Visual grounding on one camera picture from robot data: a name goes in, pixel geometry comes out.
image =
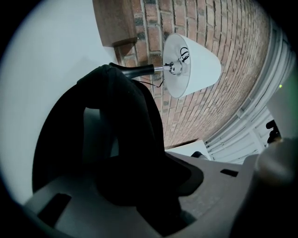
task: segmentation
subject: dark object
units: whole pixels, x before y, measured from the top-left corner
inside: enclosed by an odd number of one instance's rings
[[[278,126],[275,124],[275,121],[274,121],[274,120],[268,122],[268,123],[266,124],[266,128],[267,128],[267,129],[271,129],[271,128],[273,128],[273,130],[270,132],[270,134],[269,134],[269,138],[268,138],[268,140],[267,140],[267,143],[268,143],[268,144],[270,144],[270,143],[272,143],[272,142],[274,142],[274,141],[277,141],[277,140],[281,139],[280,132],[279,132],[279,130],[278,130]]]
[[[194,152],[191,156],[192,156],[192,157],[195,157],[195,158],[199,158],[201,155],[203,155],[201,152],[196,151],[196,152]]]
[[[187,145],[187,144],[190,144],[190,143],[195,142],[195,141],[197,141],[197,139],[193,139],[193,140],[189,140],[189,141],[179,143],[179,144],[176,144],[176,145],[168,146],[168,147],[166,147],[166,149],[172,149],[172,148],[176,148],[178,146]]]
[[[54,227],[70,200],[71,197],[67,194],[56,194],[37,215],[38,218],[45,224]]]
[[[237,171],[230,170],[230,169],[223,169],[223,170],[221,170],[221,173],[224,173],[226,175],[230,175],[230,176],[233,176],[233,177],[237,177],[237,175],[238,175]]]
[[[182,47],[180,49],[180,59],[181,59],[181,61],[184,63],[185,60],[187,60],[189,58],[189,56],[190,56],[190,53],[188,51],[188,48],[187,47]]]
[[[137,42],[131,0],[93,0],[93,8],[103,46]]]
[[[154,65],[145,65],[140,67],[123,67],[114,63],[109,63],[112,67],[120,69],[121,72],[129,79],[133,79],[143,75],[154,74]]]
[[[296,227],[293,217],[297,214],[297,141],[284,139],[273,143],[259,155],[233,225],[232,238],[241,237],[244,231],[246,237],[254,236],[256,231],[268,237],[293,235],[291,228]]]
[[[162,121],[150,91],[108,65],[80,79],[51,110],[34,155],[34,191],[61,175],[82,170],[86,107],[106,114],[119,144],[118,156],[93,165],[100,194],[115,205],[136,206],[161,234],[184,228],[187,223],[180,217],[178,197],[192,194],[202,183],[203,173],[166,155]]]

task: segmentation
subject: black cloth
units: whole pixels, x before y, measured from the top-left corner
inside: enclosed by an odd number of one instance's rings
[[[99,192],[116,205],[136,206],[162,235],[187,226],[178,196],[193,193],[203,173],[165,153],[162,120],[150,91],[108,65],[79,80],[51,110],[35,150],[34,191],[80,169],[86,107],[106,115],[119,144],[118,156],[94,165]]]

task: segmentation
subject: black fabric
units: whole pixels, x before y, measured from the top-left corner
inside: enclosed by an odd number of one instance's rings
[[[177,199],[203,181],[198,168],[166,156],[162,121],[149,90],[105,65],[79,80],[50,112],[35,151],[34,191],[80,167],[85,107],[105,113],[118,138],[119,156],[97,165],[98,189],[114,204],[151,203],[156,195]],[[196,179],[183,186],[194,172]]]
[[[38,218],[48,226],[54,227],[70,200],[71,196],[67,194],[56,194],[38,213]]]
[[[201,152],[195,151],[191,156],[195,158],[199,158],[201,155],[203,155]]]

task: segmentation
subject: gray plastic object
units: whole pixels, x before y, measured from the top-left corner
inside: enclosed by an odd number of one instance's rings
[[[256,156],[248,157],[243,165],[234,165],[171,154],[204,172],[200,187],[192,195],[180,198],[182,209],[197,221],[173,237],[228,237],[249,186]],[[64,193],[70,195],[71,200],[55,225],[58,231],[82,238],[160,237],[135,207],[113,205],[98,193],[93,167],[86,166],[80,172],[57,178],[37,191],[26,207],[38,214],[55,194]],[[239,174],[232,177],[221,173],[223,169]]]

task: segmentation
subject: black slot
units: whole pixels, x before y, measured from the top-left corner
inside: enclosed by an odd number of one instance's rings
[[[237,177],[237,175],[238,175],[237,171],[230,170],[230,169],[223,169],[223,170],[221,170],[221,173],[224,173],[226,175],[230,175],[232,177]]]
[[[54,227],[65,207],[71,200],[67,194],[56,194],[37,215],[47,225]]]

